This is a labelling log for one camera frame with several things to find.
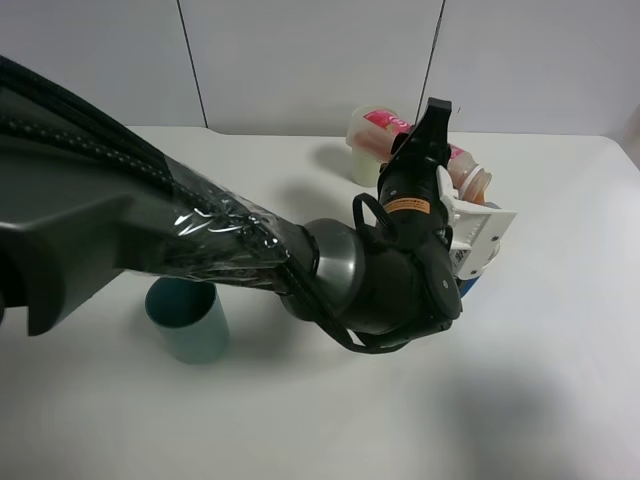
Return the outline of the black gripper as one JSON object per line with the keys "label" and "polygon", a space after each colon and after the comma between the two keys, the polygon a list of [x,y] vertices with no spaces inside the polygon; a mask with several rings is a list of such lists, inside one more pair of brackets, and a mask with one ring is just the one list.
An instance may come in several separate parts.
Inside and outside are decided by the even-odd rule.
{"label": "black gripper", "polygon": [[440,200],[437,169],[451,156],[451,113],[451,101],[429,97],[422,118],[395,138],[392,159],[379,177],[378,202],[392,224],[385,236],[399,250],[450,248],[449,214]]}

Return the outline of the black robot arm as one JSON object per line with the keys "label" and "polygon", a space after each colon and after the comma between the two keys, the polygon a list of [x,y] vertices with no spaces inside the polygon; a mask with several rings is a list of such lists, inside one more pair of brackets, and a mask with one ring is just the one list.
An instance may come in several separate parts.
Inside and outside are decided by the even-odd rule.
{"label": "black robot arm", "polygon": [[87,101],[1,62],[1,306],[51,330],[130,270],[267,290],[344,348],[384,354],[462,310],[440,174],[451,104],[430,99],[353,224],[291,223],[218,186]]}

